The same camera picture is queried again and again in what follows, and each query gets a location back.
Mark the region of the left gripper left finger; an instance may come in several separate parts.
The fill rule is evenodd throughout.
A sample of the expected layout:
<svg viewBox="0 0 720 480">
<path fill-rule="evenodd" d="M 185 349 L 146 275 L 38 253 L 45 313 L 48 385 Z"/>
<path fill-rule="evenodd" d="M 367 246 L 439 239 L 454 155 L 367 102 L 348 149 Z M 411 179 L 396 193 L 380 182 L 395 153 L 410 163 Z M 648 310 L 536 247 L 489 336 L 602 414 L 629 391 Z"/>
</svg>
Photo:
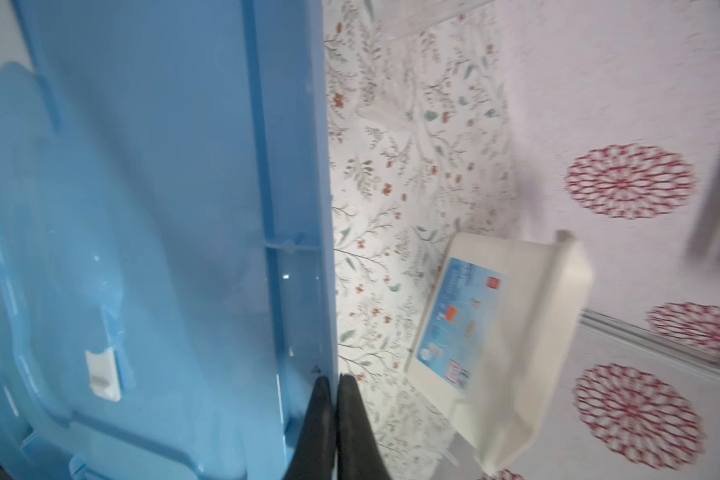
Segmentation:
<svg viewBox="0 0 720 480">
<path fill-rule="evenodd" d="M 336 451 L 336 415 L 329 379 L 313 386 L 304 422 L 285 480 L 330 480 Z"/>
</svg>

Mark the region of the white plastic bin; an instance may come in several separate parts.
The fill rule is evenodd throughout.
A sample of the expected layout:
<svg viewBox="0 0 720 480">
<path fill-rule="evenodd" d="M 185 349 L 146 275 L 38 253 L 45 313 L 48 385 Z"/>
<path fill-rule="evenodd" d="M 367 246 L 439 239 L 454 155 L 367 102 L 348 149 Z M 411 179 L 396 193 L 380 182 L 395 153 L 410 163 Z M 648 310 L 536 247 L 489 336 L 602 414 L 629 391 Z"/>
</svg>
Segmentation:
<svg viewBox="0 0 720 480">
<path fill-rule="evenodd" d="M 485 473 L 537 438 L 593 282 L 567 230 L 552 243 L 464 232 L 450 241 L 405 373 Z"/>
</svg>

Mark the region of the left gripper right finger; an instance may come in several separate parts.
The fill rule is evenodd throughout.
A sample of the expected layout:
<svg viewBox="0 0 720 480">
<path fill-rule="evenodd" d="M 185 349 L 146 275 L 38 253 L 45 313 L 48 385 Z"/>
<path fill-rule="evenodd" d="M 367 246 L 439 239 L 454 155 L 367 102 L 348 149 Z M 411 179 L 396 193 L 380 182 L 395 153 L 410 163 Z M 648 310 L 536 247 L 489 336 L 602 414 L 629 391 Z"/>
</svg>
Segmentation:
<svg viewBox="0 0 720 480">
<path fill-rule="evenodd" d="M 336 415 L 338 478 L 390 480 L 357 379 L 352 375 L 339 378 Z"/>
</svg>

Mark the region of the blue plastic lid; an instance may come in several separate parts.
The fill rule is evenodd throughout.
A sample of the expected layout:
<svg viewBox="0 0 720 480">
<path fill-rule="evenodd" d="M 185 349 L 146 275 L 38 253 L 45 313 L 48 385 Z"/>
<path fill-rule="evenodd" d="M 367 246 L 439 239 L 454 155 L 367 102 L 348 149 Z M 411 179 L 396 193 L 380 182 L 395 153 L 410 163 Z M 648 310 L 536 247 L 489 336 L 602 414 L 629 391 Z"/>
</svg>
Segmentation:
<svg viewBox="0 0 720 480">
<path fill-rule="evenodd" d="M 334 376 L 318 1 L 0 1 L 0 465 L 279 479 Z"/>
</svg>

